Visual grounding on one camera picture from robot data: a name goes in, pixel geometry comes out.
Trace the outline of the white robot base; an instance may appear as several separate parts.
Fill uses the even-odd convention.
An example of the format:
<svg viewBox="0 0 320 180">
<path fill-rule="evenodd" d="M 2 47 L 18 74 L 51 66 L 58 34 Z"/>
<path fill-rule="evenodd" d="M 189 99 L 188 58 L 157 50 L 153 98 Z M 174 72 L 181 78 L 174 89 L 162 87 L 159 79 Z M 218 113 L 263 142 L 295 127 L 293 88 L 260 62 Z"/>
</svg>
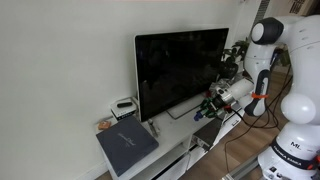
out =
<svg viewBox="0 0 320 180">
<path fill-rule="evenodd" d="M 285 151 L 276 140 L 258 156 L 263 180 L 320 180 L 319 152 L 304 160 Z"/>
</svg>

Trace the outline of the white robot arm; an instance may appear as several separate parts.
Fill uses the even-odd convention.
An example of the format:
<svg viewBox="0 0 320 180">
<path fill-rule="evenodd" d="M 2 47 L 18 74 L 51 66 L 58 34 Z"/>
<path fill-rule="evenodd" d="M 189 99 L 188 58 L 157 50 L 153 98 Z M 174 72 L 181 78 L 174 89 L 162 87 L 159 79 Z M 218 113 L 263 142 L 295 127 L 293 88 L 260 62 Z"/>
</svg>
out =
<svg viewBox="0 0 320 180">
<path fill-rule="evenodd" d="M 213 113 L 237 103 L 249 116 L 266 111 L 271 61 L 277 47 L 287 47 L 292 83 L 281 102 L 287 119 L 269 147 L 258 155 L 264 180 L 319 180 L 320 16 L 268 17 L 251 31 L 244 58 L 248 75 L 217 87 L 207 101 Z"/>
</svg>

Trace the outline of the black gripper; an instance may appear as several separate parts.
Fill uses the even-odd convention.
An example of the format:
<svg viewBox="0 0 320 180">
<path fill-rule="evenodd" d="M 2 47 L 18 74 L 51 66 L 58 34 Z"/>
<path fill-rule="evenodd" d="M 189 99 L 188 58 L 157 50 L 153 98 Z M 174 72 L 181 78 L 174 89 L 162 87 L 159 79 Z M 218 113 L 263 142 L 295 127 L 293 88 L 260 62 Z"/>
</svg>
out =
<svg viewBox="0 0 320 180">
<path fill-rule="evenodd" d="M 219 109 L 214 105 L 212 98 L 205 98 L 200 104 L 200 114 L 203 117 L 215 118 L 218 116 Z"/>
</svg>

